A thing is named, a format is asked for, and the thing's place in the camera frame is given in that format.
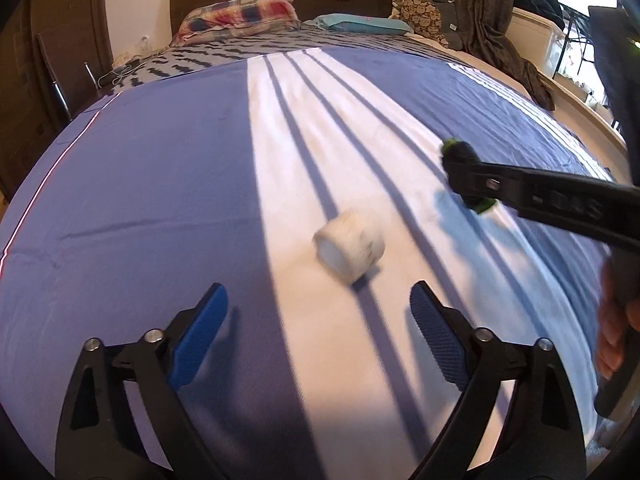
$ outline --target blue bedsheet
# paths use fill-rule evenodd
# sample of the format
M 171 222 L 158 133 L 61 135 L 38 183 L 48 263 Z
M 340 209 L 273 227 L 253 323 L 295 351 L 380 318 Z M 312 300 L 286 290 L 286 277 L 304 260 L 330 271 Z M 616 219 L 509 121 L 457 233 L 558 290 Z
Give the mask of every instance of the blue bedsheet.
M 0 400 L 25 442 L 52 468 L 83 341 L 135 340 L 220 282 L 230 314 L 180 397 L 229 475 L 407 478 L 457 399 L 408 313 L 420 279 L 505 340 L 554 340 L 588 438 L 606 251 L 503 206 L 466 210 L 439 161 L 452 136 L 489 162 L 608 178 L 500 83 L 394 52 L 254 57 L 82 113 L 0 224 Z M 354 288 L 311 242 L 350 207 L 373 210 L 386 240 L 379 271 Z

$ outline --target finger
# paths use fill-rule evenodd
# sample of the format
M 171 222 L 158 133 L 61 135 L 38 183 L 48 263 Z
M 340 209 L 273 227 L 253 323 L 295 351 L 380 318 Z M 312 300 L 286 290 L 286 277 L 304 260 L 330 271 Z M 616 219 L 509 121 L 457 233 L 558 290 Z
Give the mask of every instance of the finger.
M 602 284 L 602 299 L 609 303 L 615 299 L 613 287 L 613 274 L 611 270 L 611 260 L 607 260 L 600 272 L 600 283 Z
M 598 324 L 607 341 L 612 346 L 617 346 L 626 329 L 625 313 L 613 302 L 601 303 L 598 308 Z
M 606 379 L 610 380 L 613 375 L 613 370 L 603 361 L 602 357 L 596 355 L 596 369 Z
M 599 332 L 596 348 L 598 349 L 598 355 L 609 368 L 612 370 L 620 368 L 623 356 L 622 345 L 611 345 L 609 341 L 606 340 L 602 332 Z
M 631 328 L 640 332 L 640 298 L 635 298 L 626 304 L 626 318 Z

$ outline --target wooden wardrobe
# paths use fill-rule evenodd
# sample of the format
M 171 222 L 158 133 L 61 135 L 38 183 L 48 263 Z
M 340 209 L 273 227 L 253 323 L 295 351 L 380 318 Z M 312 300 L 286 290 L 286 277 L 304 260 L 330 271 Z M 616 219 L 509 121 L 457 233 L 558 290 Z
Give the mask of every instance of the wooden wardrobe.
M 111 69 L 104 0 L 20 1 L 0 31 L 0 190 L 8 199 L 68 123 L 36 40 L 61 25 L 86 38 L 74 48 L 96 76 Z

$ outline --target tape roll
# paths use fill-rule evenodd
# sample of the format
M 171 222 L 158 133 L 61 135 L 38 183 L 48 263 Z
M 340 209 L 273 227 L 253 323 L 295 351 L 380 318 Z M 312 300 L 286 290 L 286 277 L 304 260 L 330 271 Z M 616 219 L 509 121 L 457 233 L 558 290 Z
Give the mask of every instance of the tape roll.
M 351 285 L 385 252 L 380 226 L 367 215 L 348 210 L 314 235 L 318 258 L 343 283 Z

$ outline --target curtain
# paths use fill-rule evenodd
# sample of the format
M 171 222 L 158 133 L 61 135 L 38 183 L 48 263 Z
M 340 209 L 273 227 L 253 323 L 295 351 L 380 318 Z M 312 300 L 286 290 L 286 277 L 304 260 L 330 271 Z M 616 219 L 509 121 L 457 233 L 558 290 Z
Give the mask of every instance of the curtain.
M 504 36 L 512 12 L 513 0 L 456 0 L 464 50 L 521 83 L 545 110 L 554 110 L 551 94 L 540 81 L 536 67 L 522 59 Z

